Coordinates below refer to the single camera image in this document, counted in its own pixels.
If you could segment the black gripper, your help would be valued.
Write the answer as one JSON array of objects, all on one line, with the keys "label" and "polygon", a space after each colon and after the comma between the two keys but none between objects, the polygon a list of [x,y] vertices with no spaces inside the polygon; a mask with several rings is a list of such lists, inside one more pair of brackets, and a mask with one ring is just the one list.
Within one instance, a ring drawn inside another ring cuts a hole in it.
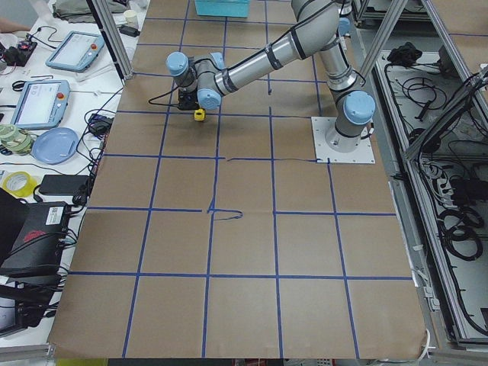
[{"label": "black gripper", "polygon": [[197,90],[178,90],[178,109],[180,111],[196,111],[200,108],[197,100]]}]

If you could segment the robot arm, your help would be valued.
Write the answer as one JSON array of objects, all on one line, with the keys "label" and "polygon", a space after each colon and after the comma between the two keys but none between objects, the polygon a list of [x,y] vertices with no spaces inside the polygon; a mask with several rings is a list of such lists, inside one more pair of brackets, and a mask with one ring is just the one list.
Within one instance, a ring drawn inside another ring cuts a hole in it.
[{"label": "robot arm", "polygon": [[339,8],[334,1],[293,1],[297,20],[278,39],[247,58],[226,66],[221,53],[189,57],[170,53],[165,61],[178,89],[181,111],[216,110],[224,96],[292,63],[319,54],[326,69],[338,117],[326,133],[328,145],[349,152],[361,139],[376,109],[361,89],[358,73],[349,63],[339,39]]}]

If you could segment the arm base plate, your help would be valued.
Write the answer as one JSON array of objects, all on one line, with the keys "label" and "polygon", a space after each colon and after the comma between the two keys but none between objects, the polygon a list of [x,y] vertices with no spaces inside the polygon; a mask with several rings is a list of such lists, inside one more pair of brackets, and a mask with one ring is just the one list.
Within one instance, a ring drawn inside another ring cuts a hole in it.
[{"label": "arm base plate", "polygon": [[316,161],[331,164],[374,164],[368,129],[357,137],[344,137],[336,131],[335,117],[311,117]]}]

